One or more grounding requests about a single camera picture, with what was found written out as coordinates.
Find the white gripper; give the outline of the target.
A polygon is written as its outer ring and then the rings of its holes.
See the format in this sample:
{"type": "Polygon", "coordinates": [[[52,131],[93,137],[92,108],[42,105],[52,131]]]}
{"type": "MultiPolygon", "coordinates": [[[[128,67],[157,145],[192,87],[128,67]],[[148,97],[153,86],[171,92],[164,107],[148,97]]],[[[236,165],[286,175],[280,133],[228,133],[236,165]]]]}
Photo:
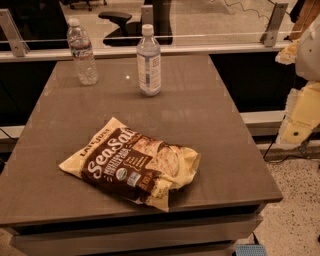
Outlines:
{"type": "Polygon", "coordinates": [[[298,76],[317,81],[308,82],[300,90],[292,89],[287,97],[285,116],[276,143],[299,146],[320,124],[320,14],[303,32],[300,40],[293,40],[281,50],[275,61],[284,65],[295,63],[298,76]]]}

